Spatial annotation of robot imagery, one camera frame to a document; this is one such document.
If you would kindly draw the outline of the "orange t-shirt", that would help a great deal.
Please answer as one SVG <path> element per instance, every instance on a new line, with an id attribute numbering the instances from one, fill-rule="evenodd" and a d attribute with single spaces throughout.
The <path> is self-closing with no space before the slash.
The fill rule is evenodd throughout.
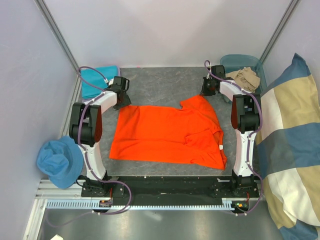
<path id="1" fill-rule="evenodd" d="M 180 108 L 129 105 L 119 111 L 109 157 L 225 170 L 223 138 L 217 114 L 203 96 L 181 101 Z"/>

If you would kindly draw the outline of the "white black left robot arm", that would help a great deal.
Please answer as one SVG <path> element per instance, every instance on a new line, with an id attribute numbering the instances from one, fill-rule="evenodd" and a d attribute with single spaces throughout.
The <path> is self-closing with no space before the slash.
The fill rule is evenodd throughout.
<path id="1" fill-rule="evenodd" d="M 116 76 L 102 92 L 84 103 L 72 106 L 69 123 L 69 136 L 79 146 L 86 168 L 82 185 L 82 197 L 106 197 L 113 184 L 103 165 L 100 140 L 103 134 L 103 113 L 112 108 L 115 111 L 131 104 L 127 91 L 130 80 Z"/>

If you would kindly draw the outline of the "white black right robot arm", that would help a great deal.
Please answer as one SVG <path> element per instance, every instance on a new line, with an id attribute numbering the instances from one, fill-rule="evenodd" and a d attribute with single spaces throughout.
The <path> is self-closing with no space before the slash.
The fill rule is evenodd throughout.
<path id="1" fill-rule="evenodd" d="M 230 77 L 226 77 L 223 65 L 212 66 L 209 60 L 204 62 L 207 76 L 203 78 L 200 94 L 213 96 L 221 93 L 231 103 L 230 121 L 236 134 L 236 157 L 227 189 L 232 197 L 258 198 L 257 173 L 253 168 L 254 141 L 262 127 L 261 98 L 240 87 Z"/>

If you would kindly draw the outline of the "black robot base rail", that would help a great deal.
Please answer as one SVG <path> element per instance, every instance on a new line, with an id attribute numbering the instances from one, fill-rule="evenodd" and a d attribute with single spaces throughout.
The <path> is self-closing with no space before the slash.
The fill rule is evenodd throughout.
<path id="1" fill-rule="evenodd" d="M 116 205 L 218 205 L 234 197 L 227 189 L 231 176 L 120 176 L 110 178 L 110 197 Z"/>

